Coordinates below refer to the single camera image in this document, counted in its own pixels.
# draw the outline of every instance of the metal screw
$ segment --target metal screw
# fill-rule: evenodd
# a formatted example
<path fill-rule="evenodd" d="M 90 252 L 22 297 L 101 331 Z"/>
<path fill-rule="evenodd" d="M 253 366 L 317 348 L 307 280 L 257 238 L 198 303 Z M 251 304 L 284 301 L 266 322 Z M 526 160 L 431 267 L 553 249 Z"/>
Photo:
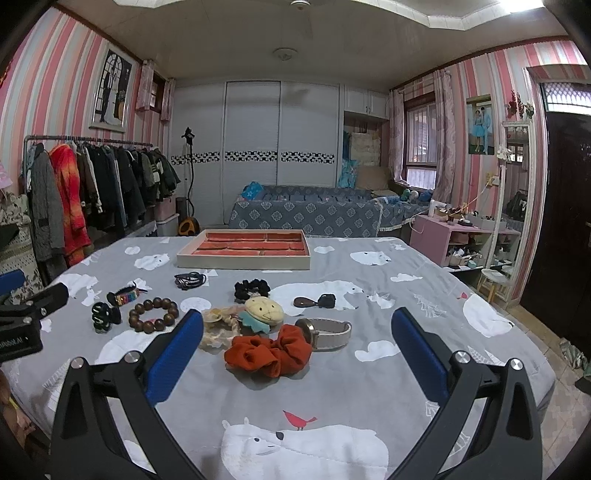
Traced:
<path fill-rule="evenodd" d="M 79 356 L 79 357 L 75 358 L 74 360 L 72 360 L 72 362 L 70 363 L 70 366 L 72 368 L 76 368 L 76 369 L 82 368 L 84 366 L 84 359 L 81 356 Z"/>
<path fill-rule="evenodd" d="M 131 352 L 127 352 L 124 356 L 124 360 L 129 364 L 134 364 L 139 360 L 141 353 L 133 350 Z"/>
<path fill-rule="evenodd" d="M 458 361 L 458 363 L 460 364 L 466 364 L 470 361 L 470 354 L 468 352 L 456 352 L 455 354 L 456 360 Z"/>
<path fill-rule="evenodd" d="M 512 358 L 511 362 L 509 362 L 509 365 L 513 370 L 521 370 L 523 368 L 523 362 L 518 358 Z"/>

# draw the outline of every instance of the framed wedding picture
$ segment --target framed wedding picture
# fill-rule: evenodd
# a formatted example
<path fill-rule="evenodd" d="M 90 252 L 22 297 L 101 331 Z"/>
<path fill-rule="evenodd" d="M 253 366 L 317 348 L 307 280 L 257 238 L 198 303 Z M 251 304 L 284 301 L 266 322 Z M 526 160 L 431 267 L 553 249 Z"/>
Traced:
<path fill-rule="evenodd" d="M 468 153 L 495 155 L 494 111 L 490 95 L 466 99 Z"/>
<path fill-rule="evenodd" d="M 125 133 L 131 114 L 136 62 L 109 45 L 94 88 L 89 128 Z"/>

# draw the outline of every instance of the gray bedspread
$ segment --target gray bedspread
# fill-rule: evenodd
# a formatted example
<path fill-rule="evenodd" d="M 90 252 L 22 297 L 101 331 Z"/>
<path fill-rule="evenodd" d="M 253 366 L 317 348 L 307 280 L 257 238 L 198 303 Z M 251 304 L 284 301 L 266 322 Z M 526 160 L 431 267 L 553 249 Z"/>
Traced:
<path fill-rule="evenodd" d="M 235 229 L 302 229 L 308 235 L 373 237 L 428 210 L 427 202 L 371 201 L 369 190 L 265 186 L 260 200 L 239 197 L 230 214 Z"/>
<path fill-rule="evenodd" d="M 243 279 L 266 279 L 271 297 L 291 314 L 299 313 L 289 307 L 293 297 L 331 291 L 342 310 L 312 307 L 305 315 L 353 326 L 344 348 L 312 353 L 302 372 L 275 380 L 227 369 L 223 351 L 196 351 L 157 410 L 189 458 L 212 480 L 386 478 L 438 409 L 427 401 L 394 343 L 390 318 L 397 307 L 408 308 L 452 351 L 464 349 L 490 363 L 521 358 L 538 405 L 553 387 L 553 370 L 521 330 L 399 239 L 310 238 L 310 271 L 209 271 L 207 285 L 181 291 L 173 275 L 180 271 L 176 252 L 186 243 L 183 238 L 123 239 L 62 277 L 73 290 L 75 283 L 82 287 L 50 322 L 44 321 L 43 351 L 2 366 L 25 412 L 45 431 L 51 429 L 70 359 L 81 355 L 91 363 L 116 361 L 155 338 L 133 332 L 125 321 L 105 335 L 92 328 L 89 305 L 132 280 L 151 288 L 141 300 L 169 297 L 182 310 L 232 304 L 233 285 Z M 124 318 L 130 308 L 122 308 Z M 285 318 L 286 323 L 295 320 Z M 120 404 L 111 404 L 126 447 L 137 463 L 147 466 L 122 420 Z M 482 406 L 475 403 L 446 467 L 461 461 Z"/>

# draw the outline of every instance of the wall socket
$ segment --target wall socket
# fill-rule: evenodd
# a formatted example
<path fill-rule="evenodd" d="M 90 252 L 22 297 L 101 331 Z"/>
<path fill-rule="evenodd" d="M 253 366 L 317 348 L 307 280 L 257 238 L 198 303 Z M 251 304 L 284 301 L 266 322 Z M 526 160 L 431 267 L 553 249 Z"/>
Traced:
<path fill-rule="evenodd" d="M 488 172 L 486 174 L 486 186 L 491 187 L 493 185 L 499 186 L 501 184 L 498 175 Z"/>

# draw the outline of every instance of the ceiling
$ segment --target ceiling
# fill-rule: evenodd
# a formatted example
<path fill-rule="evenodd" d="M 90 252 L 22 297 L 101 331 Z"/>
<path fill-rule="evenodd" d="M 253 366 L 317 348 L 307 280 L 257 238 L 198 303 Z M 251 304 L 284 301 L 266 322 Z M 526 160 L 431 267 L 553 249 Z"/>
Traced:
<path fill-rule="evenodd" d="M 123 7 L 113 0 L 60 3 L 138 57 L 154 59 L 160 72 L 177 78 L 178 85 L 293 79 L 387 91 L 484 48 L 565 34 L 545 8 L 503 14 L 464 31 L 407 18 L 414 10 L 404 16 L 394 13 L 384 3 L 390 7 L 396 3 L 392 0 L 323 1 L 307 12 L 282 0 L 183 0 L 159 8 Z M 498 7 L 491 0 L 403 1 L 424 17 L 447 12 L 449 18 L 466 18 Z M 279 47 L 294 48 L 298 55 L 280 61 L 272 55 Z"/>

